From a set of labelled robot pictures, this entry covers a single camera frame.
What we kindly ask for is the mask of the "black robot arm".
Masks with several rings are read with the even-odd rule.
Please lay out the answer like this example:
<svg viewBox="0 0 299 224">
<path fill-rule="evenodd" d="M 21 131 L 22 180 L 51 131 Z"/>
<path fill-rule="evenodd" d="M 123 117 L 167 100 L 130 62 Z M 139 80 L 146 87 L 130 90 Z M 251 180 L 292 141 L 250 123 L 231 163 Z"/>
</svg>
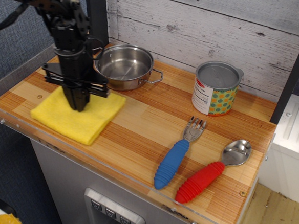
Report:
<svg viewBox="0 0 299 224">
<path fill-rule="evenodd" d="M 90 95 L 106 98 L 108 80 L 93 69 L 90 21 L 80 0 L 15 1 L 20 2 L 19 7 L 0 22 L 0 30 L 12 25 L 28 6 L 35 7 L 54 39 L 54 51 L 59 58 L 58 63 L 43 65 L 45 80 L 62 87 L 70 107 L 81 112 Z"/>
</svg>

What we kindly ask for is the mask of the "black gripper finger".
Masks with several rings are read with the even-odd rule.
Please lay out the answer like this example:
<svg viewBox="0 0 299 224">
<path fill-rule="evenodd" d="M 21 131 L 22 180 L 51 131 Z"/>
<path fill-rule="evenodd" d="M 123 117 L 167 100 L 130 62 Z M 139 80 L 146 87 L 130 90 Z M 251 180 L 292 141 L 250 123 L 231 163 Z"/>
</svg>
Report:
<svg viewBox="0 0 299 224">
<path fill-rule="evenodd" d="M 81 112 L 84 110 L 84 107 L 89 103 L 90 94 L 86 89 L 78 89 L 76 91 L 76 109 Z"/>
<path fill-rule="evenodd" d="M 78 110 L 78 101 L 77 101 L 77 97 L 78 97 L 78 94 L 77 94 L 77 90 L 76 89 L 73 89 L 73 88 L 70 88 L 70 87 L 66 87 L 66 86 L 62 86 L 62 89 L 63 89 L 63 93 L 70 105 L 70 107 L 73 109 L 73 110 Z"/>
</svg>

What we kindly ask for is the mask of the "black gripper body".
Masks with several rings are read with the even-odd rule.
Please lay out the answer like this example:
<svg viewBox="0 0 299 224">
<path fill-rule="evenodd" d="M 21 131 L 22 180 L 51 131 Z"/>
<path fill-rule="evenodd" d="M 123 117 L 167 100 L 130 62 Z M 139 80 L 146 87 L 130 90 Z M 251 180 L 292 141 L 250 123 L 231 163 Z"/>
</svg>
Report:
<svg viewBox="0 0 299 224">
<path fill-rule="evenodd" d="M 87 50 L 54 51 L 59 61 L 43 65 L 47 81 L 60 85 L 66 96 L 108 96 L 107 80 L 94 71 L 94 59 Z"/>
</svg>

